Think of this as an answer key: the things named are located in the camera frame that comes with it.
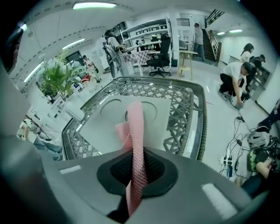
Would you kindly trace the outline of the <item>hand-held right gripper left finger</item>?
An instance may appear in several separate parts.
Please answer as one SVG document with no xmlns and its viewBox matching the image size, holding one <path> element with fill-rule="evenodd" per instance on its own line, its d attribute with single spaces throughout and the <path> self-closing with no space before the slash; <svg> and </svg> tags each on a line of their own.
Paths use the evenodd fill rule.
<svg viewBox="0 0 280 224">
<path fill-rule="evenodd" d="M 67 184 L 48 153 L 16 137 L 28 104 L 0 68 L 0 221 L 3 224 L 119 224 L 126 203 L 104 215 Z"/>
</svg>

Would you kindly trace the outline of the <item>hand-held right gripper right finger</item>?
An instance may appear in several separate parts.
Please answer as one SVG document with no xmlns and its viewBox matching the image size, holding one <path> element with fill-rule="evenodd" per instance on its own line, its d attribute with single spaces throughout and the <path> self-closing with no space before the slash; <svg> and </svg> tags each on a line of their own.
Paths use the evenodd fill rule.
<svg viewBox="0 0 280 224">
<path fill-rule="evenodd" d="M 206 164 L 149 150 L 172 162 L 178 179 L 164 195 L 143 199 L 132 224 L 243 224 L 252 215 L 247 193 Z"/>
</svg>

